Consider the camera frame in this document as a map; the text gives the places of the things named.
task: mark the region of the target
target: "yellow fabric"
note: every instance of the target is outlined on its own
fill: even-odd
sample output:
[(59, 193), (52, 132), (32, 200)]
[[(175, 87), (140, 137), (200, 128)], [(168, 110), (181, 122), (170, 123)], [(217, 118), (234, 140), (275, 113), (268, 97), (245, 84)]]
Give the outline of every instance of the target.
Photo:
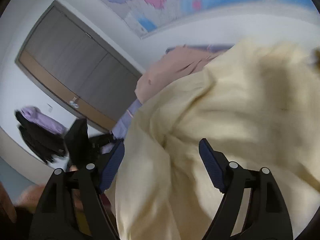
[(297, 176), (303, 166), (320, 180), (320, 81), (305, 57), (293, 44), (243, 41), (148, 100), (107, 191), (121, 239), (202, 239), (222, 199), (198, 153), (202, 138), (244, 168), (271, 169), (297, 236), (320, 203)]

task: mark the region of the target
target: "blue gripper pad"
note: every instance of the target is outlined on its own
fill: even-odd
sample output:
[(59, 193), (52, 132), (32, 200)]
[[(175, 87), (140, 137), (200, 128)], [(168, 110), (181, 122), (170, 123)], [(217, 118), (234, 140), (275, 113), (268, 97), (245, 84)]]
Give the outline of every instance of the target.
[(214, 157), (214, 154), (222, 153), (214, 151), (208, 141), (206, 139), (202, 139), (199, 142), (199, 154), (207, 170), (207, 173), (209, 174), (213, 186), (219, 189), (220, 192), (224, 194), (226, 192), (226, 186), (223, 181), (223, 169), (225, 169), (225, 167), (221, 167), (218, 163), (218, 160)]
[(113, 152), (107, 165), (104, 167), (101, 173), (101, 182), (99, 185), (101, 192), (104, 192), (106, 189), (110, 188), (111, 183), (116, 176), (116, 173), (119, 169), (119, 166), (122, 162), (123, 157), (124, 157), (124, 143), (121, 142), (118, 145), (117, 149)]

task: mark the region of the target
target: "silver screw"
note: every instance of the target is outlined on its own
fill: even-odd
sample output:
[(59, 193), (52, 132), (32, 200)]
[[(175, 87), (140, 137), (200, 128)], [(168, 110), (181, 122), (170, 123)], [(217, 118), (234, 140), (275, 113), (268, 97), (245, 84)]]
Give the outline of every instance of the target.
[(62, 169), (58, 168), (54, 170), (54, 174), (59, 175), (62, 172)]
[(269, 174), (270, 173), (270, 170), (268, 168), (262, 168), (262, 172), (264, 174)]
[(233, 169), (236, 169), (236, 168), (238, 168), (238, 163), (231, 162), (231, 163), (229, 163), (229, 166), (230, 166), (231, 168), (233, 168)]
[(95, 168), (95, 165), (93, 163), (89, 163), (86, 166), (87, 170), (93, 170)]

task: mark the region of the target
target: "beige blanket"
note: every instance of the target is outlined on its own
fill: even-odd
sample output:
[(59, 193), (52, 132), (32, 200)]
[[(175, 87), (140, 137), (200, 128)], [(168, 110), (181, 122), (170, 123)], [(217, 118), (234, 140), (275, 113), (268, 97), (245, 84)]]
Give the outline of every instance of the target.
[(202, 239), (222, 199), (198, 153), (202, 138), (244, 168), (271, 169), (297, 236), (320, 203), (320, 80), (305, 57), (293, 44), (243, 41), (148, 100), (106, 192), (121, 239)]

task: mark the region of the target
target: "black device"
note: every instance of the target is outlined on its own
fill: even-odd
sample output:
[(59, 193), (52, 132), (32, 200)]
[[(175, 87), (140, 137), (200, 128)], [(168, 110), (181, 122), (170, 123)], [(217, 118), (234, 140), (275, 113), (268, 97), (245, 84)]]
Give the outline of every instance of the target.
[[(292, 240), (292, 227), (281, 191), (271, 171), (242, 168), (214, 151), (206, 139), (199, 143), (199, 154), (214, 187), (224, 194), (218, 211), (203, 240)], [(78, 171), (56, 169), (50, 177), (34, 214), (29, 239), (70, 240), (119, 239), (105, 212), (99, 195), (109, 188), (124, 157), (124, 143), (117, 141), (109, 154)], [(71, 189), (79, 189), (84, 213), (92, 236), (81, 233), (75, 218)], [(243, 192), (251, 189), (242, 231), (231, 236), (239, 213)], [(312, 220), (297, 238), (309, 238), (317, 227)]]

